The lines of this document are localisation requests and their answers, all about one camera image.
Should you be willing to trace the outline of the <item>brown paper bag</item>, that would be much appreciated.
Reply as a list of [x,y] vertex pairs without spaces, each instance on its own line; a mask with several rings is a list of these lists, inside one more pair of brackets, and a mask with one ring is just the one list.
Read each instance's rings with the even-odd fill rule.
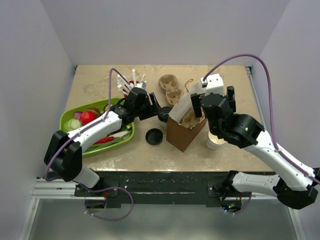
[[207,123],[204,116],[195,116],[191,94],[202,94],[204,90],[201,84],[192,82],[193,79],[189,79],[184,84],[179,101],[169,112],[166,127],[166,141],[182,153]]

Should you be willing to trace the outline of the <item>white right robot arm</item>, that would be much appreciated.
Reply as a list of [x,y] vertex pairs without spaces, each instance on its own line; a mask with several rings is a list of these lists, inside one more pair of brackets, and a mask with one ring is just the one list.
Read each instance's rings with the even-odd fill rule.
[[273,175],[250,174],[231,170],[217,188],[224,197],[237,193],[260,193],[276,197],[292,209],[303,209],[316,201],[320,183],[319,168],[311,168],[276,147],[264,126],[248,114],[237,114],[234,87],[227,95],[193,93],[190,96],[196,117],[207,119],[209,131],[218,139],[243,149],[268,165]]

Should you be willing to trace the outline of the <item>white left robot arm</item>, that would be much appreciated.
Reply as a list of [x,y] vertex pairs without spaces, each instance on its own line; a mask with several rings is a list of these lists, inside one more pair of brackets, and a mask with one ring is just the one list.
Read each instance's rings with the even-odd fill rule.
[[135,87],[128,96],[92,122],[68,133],[56,131],[47,148],[44,163],[47,168],[44,178],[50,181],[52,170],[65,182],[74,181],[85,186],[92,196],[99,196],[104,184],[99,175],[83,165],[83,153],[98,140],[132,123],[135,118],[145,120],[160,116],[162,109],[154,93]]

